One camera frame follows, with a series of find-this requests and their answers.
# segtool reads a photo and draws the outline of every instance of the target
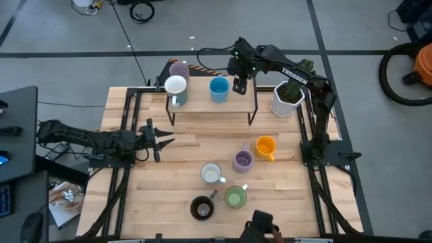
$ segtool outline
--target green plant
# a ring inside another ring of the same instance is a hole
[[[312,73],[315,72],[315,71],[313,71],[313,61],[312,60],[303,59],[302,61],[297,63],[297,65],[299,65],[300,67],[302,67],[304,70],[306,70],[308,72],[312,72]],[[290,78],[288,80],[287,84],[279,87],[279,89],[277,90],[277,94],[279,95],[279,98],[283,102],[294,104],[294,103],[297,103],[298,99],[300,98],[300,95],[301,95],[300,89],[301,88],[302,88],[301,83]]]

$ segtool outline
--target floor cable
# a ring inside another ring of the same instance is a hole
[[[134,47],[132,46],[132,43],[130,42],[129,36],[128,36],[128,34],[126,33],[126,30],[125,30],[124,27],[123,27],[123,24],[122,24],[122,21],[120,20],[119,14],[117,13],[117,10],[115,9],[115,3],[112,2],[112,0],[110,0],[110,1],[109,1],[109,4],[113,7],[114,13],[115,13],[115,15],[117,16],[117,19],[119,20],[119,23],[120,23],[121,29],[123,30],[123,33],[124,33],[124,35],[126,36],[126,39],[128,40],[128,43],[129,43],[129,45],[130,45],[130,49],[132,50],[132,53],[134,54],[134,58],[135,58],[135,61],[136,61],[136,65],[138,65],[138,68],[140,69],[140,72],[141,72],[142,78],[144,78],[144,85],[147,85],[147,84],[148,84],[147,79],[146,79],[146,77],[145,77],[145,75],[144,75],[144,72],[142,71],[142,68],[141,68],[141,65],[140,65],[140,63],[139,63],[139,61],[138,61],[138,58],[136,58],[136,53],[135,53]]]

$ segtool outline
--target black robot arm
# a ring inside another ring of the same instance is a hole
[[[87,159],[104,159],[105,156],[123,160],[134,152],[142,149],[153,149],[156,162],[160,162],[159,151],[174,139],[156,143],[156,137],[172,135],[173,132],[160,131],[153,127],[152,119],[147,119],[147,125],[140,127],[141,135],[132,131],[118,130],[114,132],[91,132],[69,127],[59,120],[43,121],[36,135],[38,144],[51,142],[70,142],[93,148]]]
[[[233,91],[241,95],[246,93],[247,79],[258,72],[280,72],[290,80],[299,82],[310,90],[313,111],[317,116],[315,134],[310,142],[310,156],[313,159],[324,157],[325,147],[329,144],[327,124],[331,108],[336,101],[328,79],[302,69],[297,63],[289,60],[273,45],[259,45],[255,49],[240,37],[231,50],[234,56],[229,60],[228,73],[235,76]]]

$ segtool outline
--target desk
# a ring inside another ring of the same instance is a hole
[[[14,213],[0,218],[2,242],[21,242],[21,227],[27,216],[48,204],[48,172],[40,171],[32,175],[8,182],[13,186]],[[41,210],[44,214],[42,234],[39,242],[48,242],[48,207]]]
[[[126,91],[127,88],[110,89],[101,130],[119,129]],[[155,238],[156,233],[162,233],[163,238],[239,238],[255,209],[273,214],[273,222],[281,228],[283,237],[318,236],[308,170],[302,164],[299,147],[302,137],[298,116],[276,117],[270,111],[272,97],[272,92],[258,92],[259,109],[251,126],[241,113],[179,113],[172,126],[165,111],[166,94],[143,93],[138,127],[151,117],[155,127],[175,132],[175,141],[163,149],[160,163],[154,163],[150,154],[147,162],[137,161],[131,170],[121,238]],[[132,123],[133,104],[134,101],[130,105],[127,129]],[[310,138],[306,107],[303,110]],[[328,132],[331,139],[338,139],[334,119],[329,121]],[[257,138],[263,135],[272,136],[277,142],[276,162],[255,158],[248,173],[236,173],[232,169],[235,153],[245,141],[254,148]],[[137,156],[143,158],[145,152]],[[202,181],[200,169],[208,162],[221,167],[226,184],[215,186]],[[77,235],[86,232],[103,210],[111,172],[112,169],[103,169],[89,181]],[[362,231],[349,176],[328,167],[327,177],[336,207],[354,228]],[[249,185],[248,202],[241,209],[230,208],[224,201],[225,191],[230,186],[244,184]],[[191,201],[196,196],[210,195],[214,189],[219,191],[215,197],[215,214],[208,221],[196,221],[190,215]],[[330,232],[327,210],[323,214]],[[110,234],[114,231],[116,215],[114,208]]]
[[[0,182],[7,182],[30,175],[35,170],[38,88],[29,86],[3,92],[0,100],[9,104],[9,108],[0,115],[0,128],[22,128],[20,136],[0,137],[0,150],[9,152],[11,157],[0,169]]]

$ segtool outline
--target white plant pot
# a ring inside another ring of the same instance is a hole
[[[288,81],[283,81],[281,82],[278,86],[276,86],[276,88],[273,90],[273,99],[271,100],[271,106],[270,109],[271,111],[276,114],[278,117],[287,117],[291,114],[293,114],[297,107],[301,104],[301,102],[304,100],[304,93],[303,90],[300,90],[301,92],[301,97],[300,99],[297,101],[297,103],[295,104],[291,104],[288,102],[283,102],[280,98],[279,95],[277,94],[277,89],[288,83]]]

